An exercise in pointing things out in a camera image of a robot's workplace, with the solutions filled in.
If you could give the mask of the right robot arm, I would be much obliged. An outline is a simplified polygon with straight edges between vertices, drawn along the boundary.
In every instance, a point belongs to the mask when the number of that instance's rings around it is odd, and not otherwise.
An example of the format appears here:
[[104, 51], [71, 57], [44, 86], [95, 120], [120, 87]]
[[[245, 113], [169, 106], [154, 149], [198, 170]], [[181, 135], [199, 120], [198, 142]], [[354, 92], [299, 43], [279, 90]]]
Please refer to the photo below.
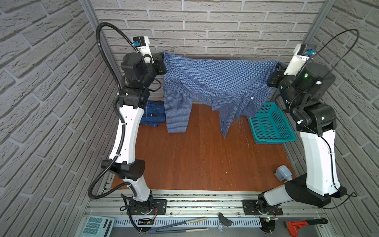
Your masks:
[[286, 69], [289, 69], [288, 65], [278, 63], [267, 85], [278, 89], [285, 112], [296, 123], [304, 147], [307, 171], [261, 193], [256, 205], [262, 214], [268, 214], [275, 206], [290, 201], [322, 208], [332, 198], [347, 194], [337, 175], [334, 146], [336, 112], [319, 101], [336, 77], [328, 67], [318, 63], [307, 63], [294, 75], [286, 73]]

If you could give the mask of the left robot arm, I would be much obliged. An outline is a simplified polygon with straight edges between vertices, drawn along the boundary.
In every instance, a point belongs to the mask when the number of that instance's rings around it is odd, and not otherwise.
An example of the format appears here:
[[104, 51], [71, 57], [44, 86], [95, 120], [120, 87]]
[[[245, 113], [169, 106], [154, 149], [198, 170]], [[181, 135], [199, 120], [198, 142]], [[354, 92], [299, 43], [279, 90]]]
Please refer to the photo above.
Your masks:
[[129, 187], [133, 193], [132, 200], [150, 209], [153, 205], [152, 192], [143, 177], [146, 163], [135, 158], [135, 146], [139, 124], [150, 96], [149, 87], [156, 76], [167, 72], [164, 54], [128, 53], [123, 57], [121, 68], [125, 73], [125, 85], [114, 102], [119, 118], [115, 143], [101, 167], [123, 180], [117, 189]]

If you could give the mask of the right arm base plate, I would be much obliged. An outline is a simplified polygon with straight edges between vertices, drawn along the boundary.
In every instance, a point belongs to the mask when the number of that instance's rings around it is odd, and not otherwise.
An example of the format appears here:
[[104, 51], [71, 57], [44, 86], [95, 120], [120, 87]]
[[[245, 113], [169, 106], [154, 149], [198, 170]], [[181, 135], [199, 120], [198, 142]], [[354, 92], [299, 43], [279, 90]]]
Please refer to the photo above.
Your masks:
[[263, 199], [244, 199], [242, 207], [245, 215], [283, 215], [281, 205], [268, 205]]

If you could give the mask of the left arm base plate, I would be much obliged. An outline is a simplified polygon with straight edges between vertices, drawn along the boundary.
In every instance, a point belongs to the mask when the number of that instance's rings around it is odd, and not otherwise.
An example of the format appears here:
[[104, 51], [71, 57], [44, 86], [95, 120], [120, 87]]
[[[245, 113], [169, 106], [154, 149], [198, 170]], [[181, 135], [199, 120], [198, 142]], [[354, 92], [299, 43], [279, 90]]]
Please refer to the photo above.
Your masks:
[[150, 201], [139, 202], [131, 200], [128, 205], [131, 215], [165, 215], [167, 208], [166, 199], [153, 199]]

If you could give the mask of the blue small-check shirt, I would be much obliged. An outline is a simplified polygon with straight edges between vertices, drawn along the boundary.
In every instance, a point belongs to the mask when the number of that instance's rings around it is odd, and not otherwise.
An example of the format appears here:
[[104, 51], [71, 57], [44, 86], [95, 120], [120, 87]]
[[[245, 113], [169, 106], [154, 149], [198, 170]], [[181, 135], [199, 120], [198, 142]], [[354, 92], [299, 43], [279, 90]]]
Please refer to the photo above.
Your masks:
[[164, 53], [163, 100], [169, 133], [187, 130], [192, 104], [201, 102], [219, 112], [226, 137], [234, 119], [254, 117], [271, 97], [267, 86], [277, 61], [191, 59]]

